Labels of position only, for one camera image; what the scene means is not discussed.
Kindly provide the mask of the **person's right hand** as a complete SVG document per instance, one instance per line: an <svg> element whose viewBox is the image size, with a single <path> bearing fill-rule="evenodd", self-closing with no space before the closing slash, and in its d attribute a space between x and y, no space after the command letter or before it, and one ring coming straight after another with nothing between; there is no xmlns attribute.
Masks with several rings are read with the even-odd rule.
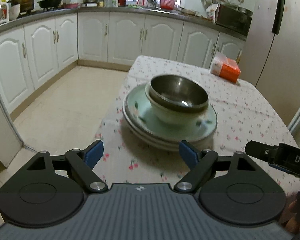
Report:
<svg viewBox="0 0 300 240"><path fill-rule="evenodd" d="M286 223L285 229L293 234L300 232L300 208L298 201L295 200L288 206L288 210L294 214L294 216Z"/></svg>

